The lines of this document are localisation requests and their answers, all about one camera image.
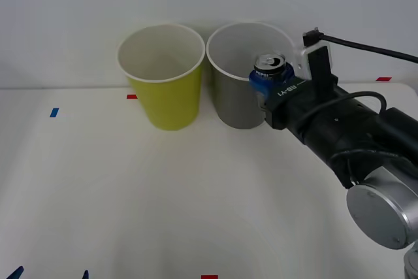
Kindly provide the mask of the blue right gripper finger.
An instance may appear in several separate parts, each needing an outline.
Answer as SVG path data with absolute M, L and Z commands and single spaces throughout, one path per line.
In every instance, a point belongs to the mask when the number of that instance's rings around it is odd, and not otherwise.
M 285 64 L 285 69 L 281 75 L 282 80 L 290 80 L 295 76 L 293 66 L 290 63 Z

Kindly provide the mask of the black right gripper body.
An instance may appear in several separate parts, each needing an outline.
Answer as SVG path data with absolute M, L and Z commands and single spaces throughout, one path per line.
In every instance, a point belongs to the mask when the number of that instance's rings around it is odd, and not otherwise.
M 276 130 L 288 129 L 298 139 L 341 139 L 342 130 L 338 125 L 319 124 L 315 118 L 318 112 L 303 117 L 323 103 L 315 96 L 310 81 L 294 77 L 270 91 L 265 102 L 265 122 Z

